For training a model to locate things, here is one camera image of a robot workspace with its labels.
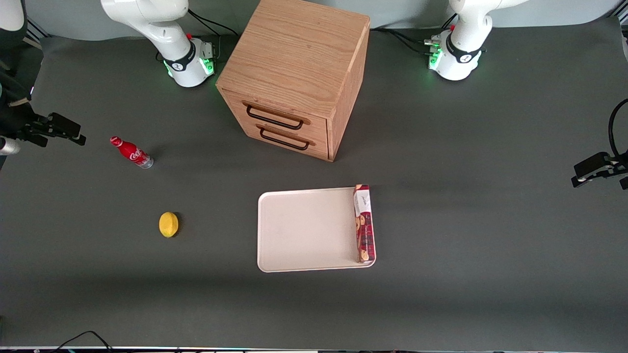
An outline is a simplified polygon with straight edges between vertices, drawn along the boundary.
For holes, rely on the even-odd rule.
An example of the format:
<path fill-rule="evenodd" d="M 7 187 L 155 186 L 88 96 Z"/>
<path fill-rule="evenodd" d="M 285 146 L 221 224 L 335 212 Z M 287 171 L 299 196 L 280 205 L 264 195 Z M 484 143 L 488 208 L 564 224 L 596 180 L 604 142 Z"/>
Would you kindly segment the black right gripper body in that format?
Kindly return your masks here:
<path fill-rule="evenodd" d="M 32 109 L 27 106 L 30 93 L 9 74 L 1 74 L 0 133 L 3 138 L 32 142 L 27 125 Z"/>

